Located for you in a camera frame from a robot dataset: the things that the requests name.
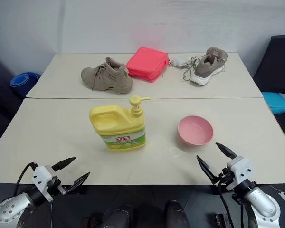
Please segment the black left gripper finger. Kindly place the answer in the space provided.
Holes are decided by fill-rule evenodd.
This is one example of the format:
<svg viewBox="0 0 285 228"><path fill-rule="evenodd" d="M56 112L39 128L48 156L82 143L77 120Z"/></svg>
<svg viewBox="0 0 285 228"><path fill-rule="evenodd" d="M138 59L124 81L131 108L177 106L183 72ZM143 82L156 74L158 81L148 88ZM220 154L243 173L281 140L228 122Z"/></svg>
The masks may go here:
<svg viewBox="0 0 285 228"><path fill-rule="evenodd" d="M71 185L70 187L66 188L66 192L67 193L71 193L74 190L76 190L78 187L82 186L83 183L86 181L86 179L88 178L89 175L90 175L90 172L80 176L77 180L74 181L73 185Z"/></svg>
<svg viewBox="0 0 285 228"><path fill-rule="evenodd" d="M72 161L74 161L76 157L67 158L65 160L59 161L58 163L54 164L51 168L53 171L62 170L66 166L68 166Z"/></svg>

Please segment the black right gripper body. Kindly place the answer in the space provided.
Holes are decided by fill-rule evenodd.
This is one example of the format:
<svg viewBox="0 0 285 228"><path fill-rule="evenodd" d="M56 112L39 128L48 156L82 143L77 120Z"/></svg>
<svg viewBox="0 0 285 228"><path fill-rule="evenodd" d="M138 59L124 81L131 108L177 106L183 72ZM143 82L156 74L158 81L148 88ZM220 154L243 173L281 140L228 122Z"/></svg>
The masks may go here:
<svg viewBox="0 0 285 228"><path fill-rule="evenodd" d="M227 190L227 186L233 182L233 178L235 177L234 173L228 169L227 167L222 169L222 172L218 175L214 175L212 177L212 184L219 186L221 183L221 189Z"/></svg>

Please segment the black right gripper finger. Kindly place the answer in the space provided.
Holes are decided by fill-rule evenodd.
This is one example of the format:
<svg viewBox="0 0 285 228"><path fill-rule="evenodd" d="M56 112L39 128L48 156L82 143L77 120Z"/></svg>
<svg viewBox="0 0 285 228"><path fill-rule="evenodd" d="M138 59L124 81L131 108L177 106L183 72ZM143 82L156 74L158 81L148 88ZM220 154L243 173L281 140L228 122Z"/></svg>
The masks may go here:
<svg viewBox="0 0 285 228"><path fill-rule="evenodd" d="M206 174L206 176L210 179L212 184L216 184L219 182L219 177L215 176L209 169L209 166L198 156L196 155L198 163L202 169L202 171Z"/></svg>
<svg viewBox="0 0 285 228"><path fill-rule="evenodd" d="M234 159L237 157L237 155L230 148L228 148L228 147L226 147L226 146L224 146L218 142L216 143L216 145L218 146L218 148L223 152L223 154L226 157L228 157L230 159Z"/></svg>

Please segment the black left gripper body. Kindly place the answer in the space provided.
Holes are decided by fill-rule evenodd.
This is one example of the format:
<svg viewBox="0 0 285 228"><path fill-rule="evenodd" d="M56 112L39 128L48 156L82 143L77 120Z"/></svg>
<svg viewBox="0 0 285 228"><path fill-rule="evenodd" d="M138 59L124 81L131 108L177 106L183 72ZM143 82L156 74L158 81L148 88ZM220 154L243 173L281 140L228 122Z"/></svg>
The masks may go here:
<svg viewBox="0 0 285 228"><path fill-rule="evenodd" d="M58 176L55 176L47 184L47 192L50 194L50 196L56 196L58 194L65 195L67 194L67 189L61 185L61 180L58 178Z"/></svg>

